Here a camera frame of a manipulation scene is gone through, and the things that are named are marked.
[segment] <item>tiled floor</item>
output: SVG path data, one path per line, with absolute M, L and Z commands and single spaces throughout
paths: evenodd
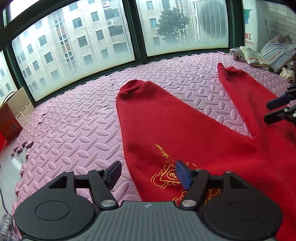
M 11 156 L 14 145 L 15 140 L 10 141 L 0 152 L 0 188 L 2 191 L 5 207 L 9 213 L 11 213 L 12 210 L 12 203 L 16 202 L 17 200 L 17 196 L 15 195 L 15 186 L 17 182 L 21 181 L 19 171 L 21 169 L 22 163 L 26 162 L 25 148 L 20 154 L 16 153 L 15 156 Z M 4 213 L 5 211 L 0 199 L 0 218 L 4 215 Z

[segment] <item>ventilation grille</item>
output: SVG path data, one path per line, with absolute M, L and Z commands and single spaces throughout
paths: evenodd
M 195 2 L 195 5 L 199 39 L 227 38 L 228 22 L 225 0 L 199 0 Z

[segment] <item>metal screw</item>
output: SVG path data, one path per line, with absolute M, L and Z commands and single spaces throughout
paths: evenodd
M 101 204 L 103 207 L 113 207 L 116 203 L 113 200 L 107 199 L 107 200 L 102 201 Z
M 182 205 L 183 205 L 184 207 L 193 207 L 193 206 L 196 205 L 196 202 L 193 201 L 193 200 L 191 200 L 191 199 L 187 199 L 187 200 L 184 200 L 184 201 L 182 202 Z

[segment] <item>bag handle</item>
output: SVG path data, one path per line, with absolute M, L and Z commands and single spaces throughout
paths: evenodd
M 2 105 L 3 105 L 3 104 L 5 103 L 5 101 L 8 99 L 8 97 L 9 97 L 10 94 L 13 94 L 13 95 L 14 95 L 15 93 L 16 93 L 16 91 L 10 92 L 10 93 L 5 97 L 5 99 L 4 99 L 3 103 L 2 103 Z

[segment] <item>cardboard box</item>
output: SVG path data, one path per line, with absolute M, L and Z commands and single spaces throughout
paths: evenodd
M 33 110 L 23 87 L 0 107 L 0 133 L 7 141 L 21 132 Z

